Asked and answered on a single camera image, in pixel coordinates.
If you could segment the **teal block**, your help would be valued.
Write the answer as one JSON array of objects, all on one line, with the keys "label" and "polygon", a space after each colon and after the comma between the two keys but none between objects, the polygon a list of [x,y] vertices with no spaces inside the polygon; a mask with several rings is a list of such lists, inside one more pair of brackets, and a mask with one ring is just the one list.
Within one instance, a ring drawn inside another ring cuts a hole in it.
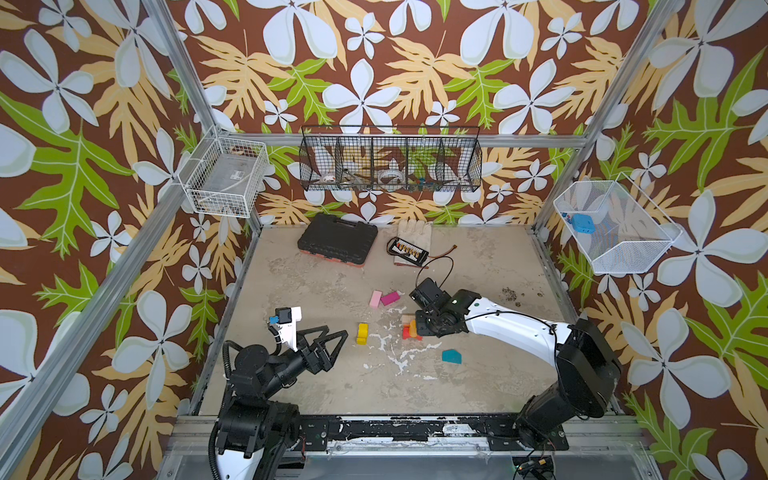
[{"label": "teal block", "polygon": [[444,350],[441,354],[441,359],[449,364],[461,365],[463,363],[462,354],[454,349]]}]

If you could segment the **magenta block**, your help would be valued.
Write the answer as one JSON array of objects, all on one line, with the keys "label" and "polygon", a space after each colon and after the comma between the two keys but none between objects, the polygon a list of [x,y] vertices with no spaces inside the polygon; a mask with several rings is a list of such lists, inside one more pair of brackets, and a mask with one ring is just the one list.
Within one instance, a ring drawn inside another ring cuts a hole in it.
[{"label": "magenta block", "polygon": [[380,298],[380,303],[384,306],[391,305],[397,301],[399,301],[401,298],[401,295],[397,291],[393,291],[389,294],[386,294]]}]

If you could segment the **light pink rectangular block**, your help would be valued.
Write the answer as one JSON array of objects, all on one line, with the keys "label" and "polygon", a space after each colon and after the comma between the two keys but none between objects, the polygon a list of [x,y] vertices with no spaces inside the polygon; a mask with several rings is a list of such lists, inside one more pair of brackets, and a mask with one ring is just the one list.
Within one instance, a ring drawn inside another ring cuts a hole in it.
[{"label": "light pink rectangular block", "polygon": [[382,292],[375,290],[372,292],[369,305],[371,308],[378,308],[381,302]]}]

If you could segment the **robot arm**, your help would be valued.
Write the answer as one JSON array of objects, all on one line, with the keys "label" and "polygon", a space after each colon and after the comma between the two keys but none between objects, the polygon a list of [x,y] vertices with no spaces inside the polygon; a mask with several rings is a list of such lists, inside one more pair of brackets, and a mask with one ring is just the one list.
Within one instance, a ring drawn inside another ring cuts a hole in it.
[{"label": "robot arm", "polygon": [[590,321],[551,322],[480,298],[470,303],[465,325],[470,333],[523,350],[555,370],[556,380],[517,414],[515,431],[523,445],[552,446],[566,421],[601,418],[609,410],[622,366]]}]

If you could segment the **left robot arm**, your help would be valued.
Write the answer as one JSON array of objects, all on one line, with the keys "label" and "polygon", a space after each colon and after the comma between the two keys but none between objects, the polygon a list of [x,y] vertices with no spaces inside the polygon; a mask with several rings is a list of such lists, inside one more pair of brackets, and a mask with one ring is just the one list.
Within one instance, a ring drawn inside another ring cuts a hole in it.
[{"label": "left robot arm", "polygon": [[284,454],[300,442],[300,412],[272,397],[300,374],[328,372],[348,332],[320,326],[296,333],[295,349],[273,352],[259,344],[222,346],[226,387],[211,430],[208,464],[214,479],[272,479]]}]

